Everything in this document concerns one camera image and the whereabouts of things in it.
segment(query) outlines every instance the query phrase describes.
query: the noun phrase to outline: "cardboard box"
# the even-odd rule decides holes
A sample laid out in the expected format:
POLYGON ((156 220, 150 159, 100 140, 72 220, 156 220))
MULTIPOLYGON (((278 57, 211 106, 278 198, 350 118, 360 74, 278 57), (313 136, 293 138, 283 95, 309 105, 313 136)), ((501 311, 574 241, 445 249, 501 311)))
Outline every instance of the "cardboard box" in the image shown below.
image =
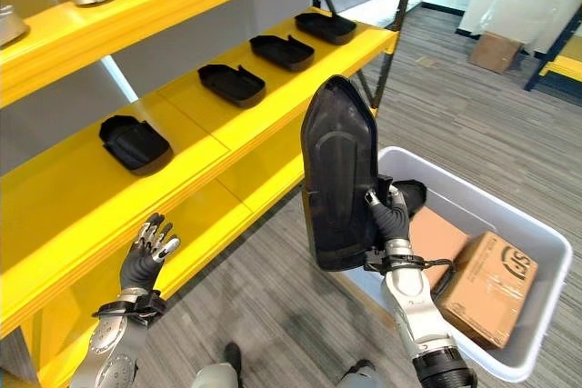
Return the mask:
POLYGON ((457 273, 436 304, 475 343, 502 348, 516 324, 537 263, 492 232, 476 238, 457 258, 457 273))
MULTIPOLYGON (((455 259, 468 240, 467 234, 426 206, 423 206, 410 222, 412 248, 415 254, 427 261, 440 258, 455 259)), ((425 270, 431 289, 446 270, 446 265, 437 265, 425 270)))
POLYGON ((518 41, 485 32, 477 41, 469 62, 493 72, 503 73, 511 65, 521 46, 518 41))

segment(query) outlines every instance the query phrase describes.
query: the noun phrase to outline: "black plastic cover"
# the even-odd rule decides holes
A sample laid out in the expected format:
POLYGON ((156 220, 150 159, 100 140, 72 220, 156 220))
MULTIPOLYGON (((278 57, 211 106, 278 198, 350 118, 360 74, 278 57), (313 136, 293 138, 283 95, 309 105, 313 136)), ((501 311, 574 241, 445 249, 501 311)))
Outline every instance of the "black plastic cover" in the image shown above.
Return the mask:
POLYGON ((425 185, 414 179, 408 181, 397 181, 394 182, 393 185, 398 188, 404 196, 408 216, 412 218, 426 202, 425 185))
POLYGON ((149 125, 130 115, 114 115, 101 124, 103 146, 123 167, 144 176, 162 169, 174 155, 170 143, 149 125))
POLYGON ((275 35, 259 35, 252 38, 250 44, 254 54, 291 72, 305 70, 313 63, 314 48, 291 35, 286 40, 275 35))
POLYGON ((295 17, 296 26, 332 45, 349 43, 356 33, 356 23, 339 15, 303 13, 295 17))
POLYGON ((323 270, 362 266, 376 225, 364 195, 377 189, 376 120, 355 87, 332 76, 301 128, 303 205, 312 253, 323 270))
POLYGON ((198 75, 203 86, 241 108, 255 106, 265 97, 265 81, 242 65, 238 70, 222 64, 205 65, 198 69, 198 75))

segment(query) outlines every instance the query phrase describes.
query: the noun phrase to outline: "robotic hand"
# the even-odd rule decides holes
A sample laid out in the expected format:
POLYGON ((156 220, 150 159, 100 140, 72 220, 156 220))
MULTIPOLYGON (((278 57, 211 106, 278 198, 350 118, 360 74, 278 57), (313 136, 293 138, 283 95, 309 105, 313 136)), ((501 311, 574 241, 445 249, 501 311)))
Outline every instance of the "robotic hand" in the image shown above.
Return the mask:
POLYGON ((157 276, 164 260, 180 245, 176 235, 165 243, 172 224, 159 231, 163 221, 163 215, 153 214, 132 243, 121 267, 121 293, 115 302, 104 304, 93 314, 99 317, 99 324, 71 379, 71 388, 126 388, 133 383, 147 327, 166 308, 159 292, 154 291, 157 276))
POLYGON ((406 352, 423 388, 477 387, 477 376, 467 368, 448 326, 430 295, 424 268, 435 263, 415 256, 408 241, 408 212, 403 195, 389 187, 390 207, 372 190, 366 193, 378 231, 381 250, 366 253, 366 269, 385 274, 382 290, 394 308, 394 318, 406 352))

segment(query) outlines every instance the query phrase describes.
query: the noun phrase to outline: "yellow shelf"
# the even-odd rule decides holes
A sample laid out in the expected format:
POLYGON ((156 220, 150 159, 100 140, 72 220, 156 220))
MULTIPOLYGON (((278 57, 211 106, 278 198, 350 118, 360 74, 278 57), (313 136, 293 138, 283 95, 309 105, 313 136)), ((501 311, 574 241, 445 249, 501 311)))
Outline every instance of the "yellow shelf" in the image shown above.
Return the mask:
POLYGON ((298 32, 293 19, 268 33, 313 46, 314 64, 288 73, 252 55, 249 43, 213 61, 265 79, 259 105, 232 106, 194 71, 118 112, 148 120, 173 146, 175 158, 157 174, 128 173, 103 149, 96 123, 2 178, 0 336, 111 256, 153 211, 176 207, 301 115, 329 76, 353 74, 396 38, 358 24, 352 42, 333 46, 298 32))
POLYGON ((228 0, 113 0, 77 7, 68 0, 3 0, 30 33, 0 51, 0 107, 228 0))
POLYGON ((217 178, 257 217, 303 179, 299 142, 303 117, 298 116, 217 178))
MULTIPOLYGON (((211 182, 167 217, 182 244, 168 260, 156 288, 167 297, 238 236, 251 213, 218 182, 211 182)), ((23 333, 44 387, 67 383, 86 354, 96 319, 91 313, 119 293, 119 267, 128 241, 83 279, 61 292, 30 320, 23 333)))
POLYGON ((2 336, 110 256, 150 211, 169 209, 205 182, 227 149, 157 95, 118 112, 147 120, 175 157, 139 178, 102 146, 99 123, 1 180, 2 336))
MULTIPOLYGON (((156 288, 167 298, 216 257, 303 177, 299 147, 301 114, 167 214, 182 238, 156 288)), ((115 299, 127 243, 83 279, 23 323, 44 387, 66 385, 85 356, 99 304, 115 299)))
POLYGON ((573 35, 554 61, 546 64, 540 75, 558 73, 582 82, 582 36, 573 35))

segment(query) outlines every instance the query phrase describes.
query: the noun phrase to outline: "humanoid robot hand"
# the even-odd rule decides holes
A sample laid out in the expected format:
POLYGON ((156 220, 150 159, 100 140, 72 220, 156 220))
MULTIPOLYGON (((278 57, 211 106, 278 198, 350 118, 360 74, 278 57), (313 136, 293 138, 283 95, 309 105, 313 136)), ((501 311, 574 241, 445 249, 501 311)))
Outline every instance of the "humanoid robot hand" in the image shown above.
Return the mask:
POLYGON ((175 234, 165 242, 172 224, 167 223, 162 228, 163 222, 164 216, 154 213, 142 225, 121 266, 119 281, 122 290, 138 288, 150 293, 154 289, 164 260, 180 245, 175 234))
POLYGON ((152 214, 142 225, 121 266, 121 293, 117 300, 102 305, 85 359, 71 378, 71 388, 128 388, 133 383, 136 359, 146 342, 147 327, 165 310, 155 292, 157 276, 164 260, 174 252, 180 239, 173 235, 164 216, 152 214))

